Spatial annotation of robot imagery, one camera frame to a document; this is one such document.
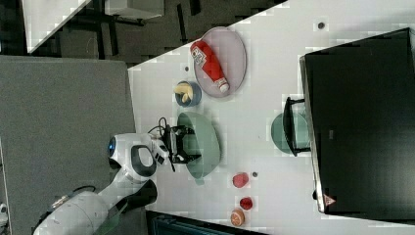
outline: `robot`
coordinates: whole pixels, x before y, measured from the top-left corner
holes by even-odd
[[[165,124],[163,130],[163,135],[114,136],[109,143],[110,159],[121,168],[113,182],[98,194],[84,191],[73,197],[62,197],[52,205],[52,212],[41,219],[33,235],[93,234],[107,219],[109,210],[142,189],[165,159],[170,160],[175,171],[173,164],[187,164],[200,157],[187,155],[183,150],[182,139],[187,134],[195,134],[193,129]]]

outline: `gray carpet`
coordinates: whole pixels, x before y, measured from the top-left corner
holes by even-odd
[[[13,235],[59,197],[112,181],[111,136],[135,132],[124,62],[0,57],[0,137]],[[130,211],[130,233],[142,214]]]

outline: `banana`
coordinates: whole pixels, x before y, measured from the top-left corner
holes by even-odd
[[[186,94],[184,94],[183,95],[183,98],[182,98],[182,102],[183,103],[186,103],[186,101],[187,101],[187,99],[189,98],[189,96],[187,95],[187,93]]]
[[[187,83],[180,83],[174,87],[174,93],[182,95],[182,102],[185,103],[187,99],[193,99],[192,86]]]

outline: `blue bowl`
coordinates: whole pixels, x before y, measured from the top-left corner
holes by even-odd
[[[176,97],[176,102],[177,104],[179,104],[179,106],[181,107],[193,107],[199,104],[199,102],[201,101],[202,98],[202,89],[199,86],[199,84],[195,81],[180,81],[177,84],[181,84],[181,83],[187,83],[190,86],[192,86],[192,91],[193,91],[193,99],[187,99],[187,101],[185,103],[182,102],[182,96],[179,94],[174,94]]]

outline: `green bowl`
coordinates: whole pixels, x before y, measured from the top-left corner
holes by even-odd
[[[202,155],[186,164],[187,169],[196,179],[207,176],[220,162],[219,142],[211,121],[200,114],[185,112],[179,115],[177,125],[185,125],[195,131],[194,135],[183,138],[184,151]]]
[[[309,144],[308,126],[305,118],[298,113],[293,113],[294,126],[296,129],[296,142],[298,148],[306,148]],[[291,154],[284,133],[283,114],[277,116],[271,125],[272,141],[283,153]]]

